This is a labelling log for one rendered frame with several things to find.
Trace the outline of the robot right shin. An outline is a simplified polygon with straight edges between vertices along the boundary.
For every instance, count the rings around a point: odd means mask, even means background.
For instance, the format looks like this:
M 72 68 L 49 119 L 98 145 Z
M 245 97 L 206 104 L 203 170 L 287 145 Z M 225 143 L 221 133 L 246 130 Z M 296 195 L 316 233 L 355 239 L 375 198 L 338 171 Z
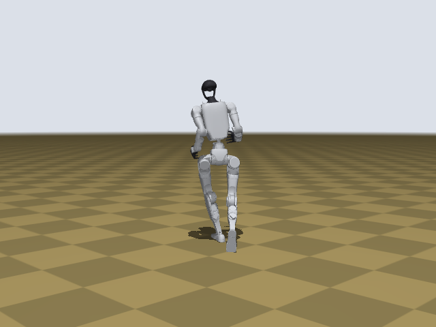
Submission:
M 228 223 L 230 226 L 230 230 L 235 230 L 237 220 L 237 197 L 235 197 L 234 206 L 228 205 Z

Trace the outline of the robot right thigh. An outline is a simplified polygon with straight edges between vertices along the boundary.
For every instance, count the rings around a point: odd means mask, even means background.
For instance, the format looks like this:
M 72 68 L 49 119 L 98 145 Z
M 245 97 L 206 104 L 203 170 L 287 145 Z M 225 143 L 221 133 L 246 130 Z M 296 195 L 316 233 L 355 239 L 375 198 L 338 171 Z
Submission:
M 228 155 L 227 164 L 227 180 L 228 180 L 228 196 L 226 197 L 226 206 L 234 206 L 235 197 L 237 194 L 237 185 L 239 177 L 240 160 L 232 155 Z

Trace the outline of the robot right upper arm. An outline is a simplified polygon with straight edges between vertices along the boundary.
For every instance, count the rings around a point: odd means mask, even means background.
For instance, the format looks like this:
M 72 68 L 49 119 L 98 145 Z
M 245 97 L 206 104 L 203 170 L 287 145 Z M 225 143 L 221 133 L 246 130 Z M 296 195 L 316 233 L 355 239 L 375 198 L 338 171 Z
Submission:
M 229 113 L 231 122 L 233 123 L 232 131 L 234 132 L 234 134 L 239 134 L 242 132 L 242 129 L 241 129 L 241 126 L 239 123 L 239 117 L 238 117 L 238 113 L 236 111 L 236 106 L 232 102 L 227 102 L 226 105 L 228 108 L 228 113 Z

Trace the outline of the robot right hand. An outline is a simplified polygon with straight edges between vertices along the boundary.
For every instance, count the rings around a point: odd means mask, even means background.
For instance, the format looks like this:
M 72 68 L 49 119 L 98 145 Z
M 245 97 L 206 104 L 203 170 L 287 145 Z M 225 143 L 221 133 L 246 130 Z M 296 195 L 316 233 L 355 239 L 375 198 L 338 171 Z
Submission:
M 227 138 L 231 138 L 231 139 L 227 139 L 225 141 L 228 141 L 228 140 L 232 140 L 232 141 L 226 142 L 226 143 L 235 142 L 235 140 L 234 140 L 234 132 L 232 132 L 232 131 L 228 131 L 228 132 L 232 133 L 232 134 L 228 134 L 228 137 L 227 137 Z

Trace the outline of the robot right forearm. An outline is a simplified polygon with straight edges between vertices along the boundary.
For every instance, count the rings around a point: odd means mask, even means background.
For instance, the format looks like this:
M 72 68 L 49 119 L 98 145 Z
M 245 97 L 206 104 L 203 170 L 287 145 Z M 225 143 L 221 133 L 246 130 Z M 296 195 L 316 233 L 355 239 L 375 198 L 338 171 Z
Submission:
M 241 125 L 240 125 L 241 126 Z M 241 129 L 242 129 L 242 127 L 241 127 Z M 243 129 L 242 129 L 242 132 L 241 133 L 239 133 L 239 134 L 234 134 L 234 140 L 236 141 L 236 142 L 241 142 L 241 140 L 242 140 L 242 136 L 243 136 Z

